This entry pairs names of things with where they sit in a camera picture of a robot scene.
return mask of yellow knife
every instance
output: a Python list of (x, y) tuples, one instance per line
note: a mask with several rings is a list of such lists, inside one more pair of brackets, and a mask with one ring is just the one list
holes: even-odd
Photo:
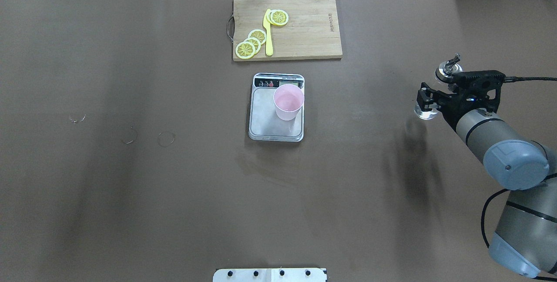
[(267, 41), (265, 42), (265, 54), (267, 56), (272, 56), (273, 55), (273, 41), (271, 39), (271, 24), (270, 24), (269, 20), (267, 19), (267, 16), (269, 15), (269, 13), (271, 13), (271, 10), (267, 9), (267, 11), (265, 12), (265, 15), (263, 16), (263, 27), (265, 28), (265, 31), (267, 32)]

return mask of lime slice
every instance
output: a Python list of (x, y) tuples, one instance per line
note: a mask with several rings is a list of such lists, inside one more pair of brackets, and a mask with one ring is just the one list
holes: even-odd
[(255, 54), (257, 54), (261, 49), (261, 42), (259, 42), (259, 40), (255, 37), (248, 37), (245, 39), (245, 42), (250, 42), (253, 44), (253, 46), (255, 46)]
[(271, 10), (269, 22), (276, 26), (284, 26), (288, 23), (288, 13), (284, 10)]
[(255, 46), (250, 42), (241, 42), (236, 46), (236, 55), (240, 59), (249, 59), (255, 54)]
[(265, 34), (265, 31), (258, 28), (249, 32), (248, 38), (250, 37), (257, 38), (261, 44), (265, 44), (265, 40), (267, 40), (267, 34)]

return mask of wooden cutting board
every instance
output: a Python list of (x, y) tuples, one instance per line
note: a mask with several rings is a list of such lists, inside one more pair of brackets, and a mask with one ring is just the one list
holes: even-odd
[[(251, 30), (265, 30), (267, 9), (281, 9), (289, 15), (285, 26), (271, 25), (274, 54), (267, 56), (263, 45), (253, 58), (238, 58), (237, 44)], [(342, 58), (336, 0), (234, 0), (234, 23), (234, 61)]]

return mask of tabletop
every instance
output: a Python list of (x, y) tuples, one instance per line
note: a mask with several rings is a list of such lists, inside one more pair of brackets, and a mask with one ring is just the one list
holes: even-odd
[[(0, 280), (525, 281), (481, 238), (500, 186), (413, 106), (454, 52), (555, 76), (557, 0), (337, 0), (341, 60), (250, 63), (232, 60), (232, 2), (0, 2)], [(248, 137), (257, 72), (305, 77), (300, 143)], [(553, 87), (505, 85), (499, 115), (555, 148)]]

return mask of blue object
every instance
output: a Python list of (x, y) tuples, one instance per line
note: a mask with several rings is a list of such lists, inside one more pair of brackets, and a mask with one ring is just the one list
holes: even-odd
[(534, 187), (549, 172), (549, 163), (539, 149), (527, 141), (514, 139), (491, 146), (483, 156), (483, 166), (511, 191)]
[(541, 271), (497, 233), (493, 233), (493, 239), (489, 246), (489, 255), (501, 266), (528, 278), (537, 277)]

